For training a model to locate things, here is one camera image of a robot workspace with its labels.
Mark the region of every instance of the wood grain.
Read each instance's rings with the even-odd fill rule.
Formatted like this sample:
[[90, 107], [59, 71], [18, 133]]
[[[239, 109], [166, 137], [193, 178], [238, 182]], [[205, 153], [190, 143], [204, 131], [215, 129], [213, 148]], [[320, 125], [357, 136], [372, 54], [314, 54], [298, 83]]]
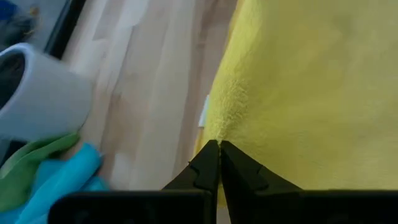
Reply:
[[64, 61], [95, 86], [81, 141], [112, 188], [160, 189], [186, 166], [235, 4], [87, 0]]

